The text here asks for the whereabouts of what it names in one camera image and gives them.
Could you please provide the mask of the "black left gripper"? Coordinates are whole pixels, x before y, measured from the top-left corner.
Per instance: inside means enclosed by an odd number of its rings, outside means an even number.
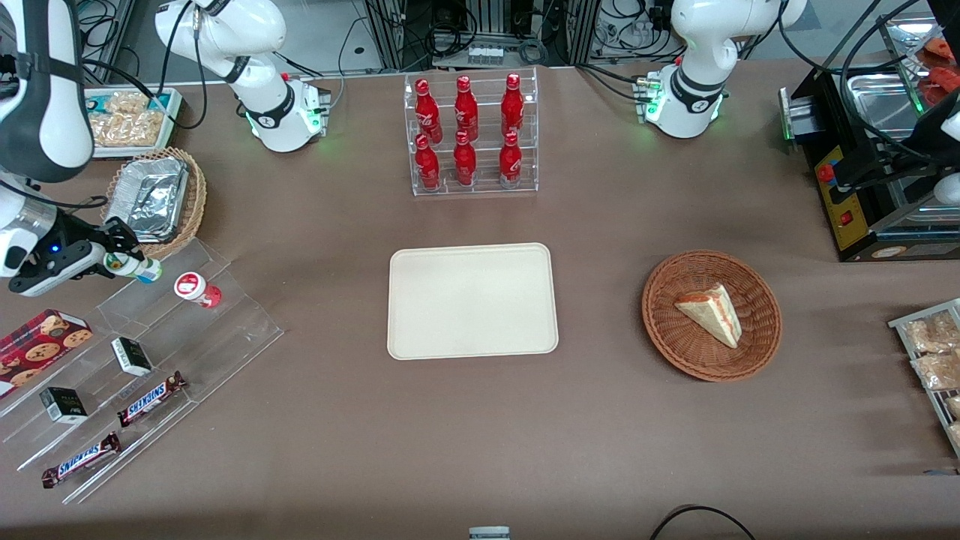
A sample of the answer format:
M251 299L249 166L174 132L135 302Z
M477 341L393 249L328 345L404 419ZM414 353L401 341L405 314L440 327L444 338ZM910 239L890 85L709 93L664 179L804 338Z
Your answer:
M854 149L836 164L838 189L864 189L909 176L930 176L938 166L901 151L875 146Z

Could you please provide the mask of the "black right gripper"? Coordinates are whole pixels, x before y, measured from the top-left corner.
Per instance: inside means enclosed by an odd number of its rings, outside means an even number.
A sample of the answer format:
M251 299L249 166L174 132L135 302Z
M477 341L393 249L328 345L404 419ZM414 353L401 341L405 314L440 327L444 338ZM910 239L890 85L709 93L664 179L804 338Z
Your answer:
M90 252L106 249L111 254L140 254L140 242L134 231L119 217L110 217L105 229L96 228L68 213L57 213L52 228L45 235L45 253ZM115 256L104 256L94 265L94 272L114 278L121 267Z

